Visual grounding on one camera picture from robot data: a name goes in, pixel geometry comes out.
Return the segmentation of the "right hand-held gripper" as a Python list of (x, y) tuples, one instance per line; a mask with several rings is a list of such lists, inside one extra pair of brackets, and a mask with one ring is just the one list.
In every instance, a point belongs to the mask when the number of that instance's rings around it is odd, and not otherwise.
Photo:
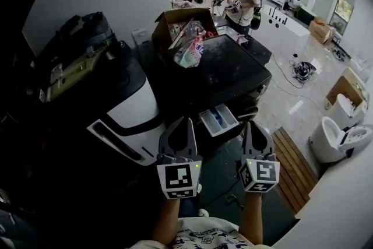
[[(238, 175), (245, 192), (266, 193), (277, 186), (280, 178), (280, 162), (273, 153), (273, 139), (255, 121), (245, 124), (242, 138), (243, 156)], [(259, 155), (251, 159), (253, 150)]]

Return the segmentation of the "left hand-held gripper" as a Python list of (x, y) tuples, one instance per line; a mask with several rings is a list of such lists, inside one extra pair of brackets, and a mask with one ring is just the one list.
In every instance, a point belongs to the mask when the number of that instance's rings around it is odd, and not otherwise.
[[(191, 157), (179, 156), (184, 149)], [(191, 198), (197, 195), (203, 162), (203, 157), (197, 154), (193, 122), (189, 117), (174, 121), (162, 133), (157, 155), (157, 173), (161, 190), (167, 199)]]

